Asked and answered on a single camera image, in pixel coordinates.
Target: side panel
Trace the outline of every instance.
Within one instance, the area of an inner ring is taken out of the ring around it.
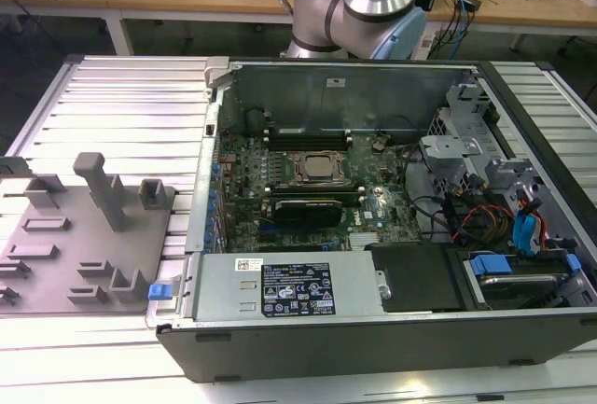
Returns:
[[[546,362],[597,338],[587,316],[170,330],[158,339],[194,382]]]

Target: cpu socket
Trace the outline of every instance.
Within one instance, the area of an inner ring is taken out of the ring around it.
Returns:
[[[294,154],[296,185],[336,183],[345,180],[342,155],[338,152],[304,152]]]

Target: sticker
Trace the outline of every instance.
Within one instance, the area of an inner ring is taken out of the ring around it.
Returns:
[[[234,270],[237,272],[259,272],[263,258],[236,258]]]
[[[346,87],[346,79],[342,77],[331,77],[327,80],[326,86],[332,89],[343,89]]]
[[[261,313],[266,317],[336,313],[327,263],[263,265],[261,285]]]

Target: table leg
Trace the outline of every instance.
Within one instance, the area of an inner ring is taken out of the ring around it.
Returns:
[[[518,52],[519,49],[521,49],[521,45],[524,42],[524,39],[526,39],[527,34],[518,34],[514,37],[514,40],[512,40],[512,43],[510,43],[510,50]]]
[[[433,41],[436,38],[436,34],[441,31],[442,23],[440,21],[428,21],[423,30],[423,35],[419,39],[419,43],[415,47],[414,51],[410,55],[410,58],[414,61],[426,61],[429,57],[429,51],[433,46]]]
[[[18,15],[6,14],[0,15],[0,29],[7,28],[12,35],[22,33],[21,22]]]
[[[131,38],[127,31],[127,25],[121,17],[105,17],[105,24],[108,27],[112,43],[118,56],[132,56]]]

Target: metal bracket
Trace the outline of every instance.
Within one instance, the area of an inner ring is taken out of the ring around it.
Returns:
[[[215,89],[228,80],[230,73],[229,57],[210,57],[205,63],[205,85]]]
[[[485,167],[485,174],[492,188],[508,189],[526,172],[532,171],[533,165],[524,159],[491,160]]]
[[[34,177],[23,157],[0,157],[0,179]]]
[[[449,135],[429,135],[421,139],[427,157],[445,160],[461,159],[463,155],[479,155],[481,150],[474,138]]]
[[[390,289],[390,286],[388,285],[385,272],[375,271],[375,277],[377,278],[377,287],[380,290],[380,297],[382,297],[382,300],[389,300],[392,297],[392,289]]]

